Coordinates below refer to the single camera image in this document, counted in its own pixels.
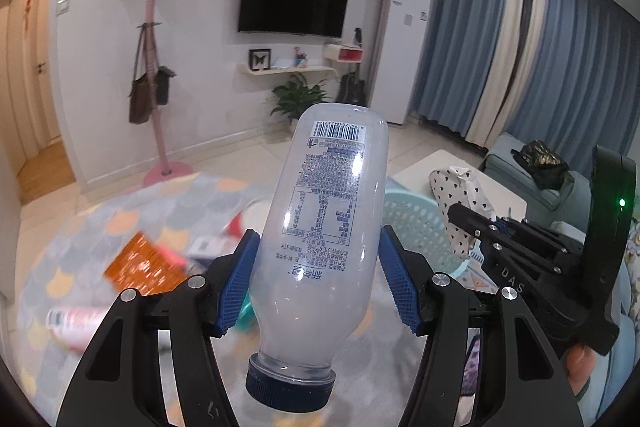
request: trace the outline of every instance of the refrigerator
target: refrigerator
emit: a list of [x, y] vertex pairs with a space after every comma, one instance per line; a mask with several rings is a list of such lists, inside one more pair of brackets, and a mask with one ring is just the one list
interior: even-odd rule
[[369, 107], [388, 123], [403, 124], [409, 112], [431, 0], [385, 0], [376, 41]]

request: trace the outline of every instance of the blue gripper pad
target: blue gripper pad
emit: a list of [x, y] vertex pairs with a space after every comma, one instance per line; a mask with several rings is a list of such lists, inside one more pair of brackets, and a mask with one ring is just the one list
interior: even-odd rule
[[224, 335], [226, 331], [236, 324], [242, 308], [244, 296], [249, 289], [251, 270], [254, 267], [255, 254], [260, 245], [260, 235], [256, 232], [249, 238], [244, 249], [240, 253], [238, 262], [226, 280], [225, 287], [220, 292], [220, 308], [216, 326]]
[[385, 229], [380, 232], [378, 256], [402, 322], [409, 326], [412, 333], [417, 333], [418, 327], [422, 324], [418, 311], [418, 291], [404, 267], [400, 253]]

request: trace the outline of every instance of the black cap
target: black cap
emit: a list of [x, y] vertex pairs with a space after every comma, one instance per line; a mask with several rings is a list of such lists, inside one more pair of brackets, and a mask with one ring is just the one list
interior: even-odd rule
[[329, 401], [334, 388], [335, 373], [331, 381], [313, 384], [293, 383], [267, 375], [255, 363], [257, 353], [249, 359], [246, 373], [246, 389], [258, 402], [286, 412], [313, 412], [322, 409]]

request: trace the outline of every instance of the metal screw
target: metal screw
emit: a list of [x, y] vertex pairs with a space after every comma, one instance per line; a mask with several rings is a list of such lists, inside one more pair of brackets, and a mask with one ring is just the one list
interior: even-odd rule
[[189, 285], [189, 288], [202, 288], [204, 286], [204, 283], [206, 283], [206, 279], [204, 279], [204, 277], [202, 275], [194, 275], [193, 277], [191, 277], [191, 279], [189, 279], [187, 281], [187, 284]]
[[514, 290], [510, 286], [505, 286], [504, 288], [502, 288], [501, 293], [505, 299], [510, 301], [513, 301], [513, 299], [515, 299], [518, 296], [518, 292], [516, 292], [516, 290]]
[[449, 279], [449, 276], [446, 273], [434, 273], [431, 280], [436, 286], [449, 286], [449, 283], [451, 282], [451, 279]]
[[136, 291], [133, 288], [127, 288], [120, 294], [120, 300], [130, 302], [136, 298]]

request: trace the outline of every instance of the basket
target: basket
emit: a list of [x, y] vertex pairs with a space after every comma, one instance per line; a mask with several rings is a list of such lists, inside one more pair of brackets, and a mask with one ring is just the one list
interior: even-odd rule
[[394, 228], [405, 250], [425, 256], [433, 271], [448, 273], [454, 279], [465, 271], [469, 260], [453, 254], [442, 214], [431, 198], [407, 190], [387, 190], [382, 224]]

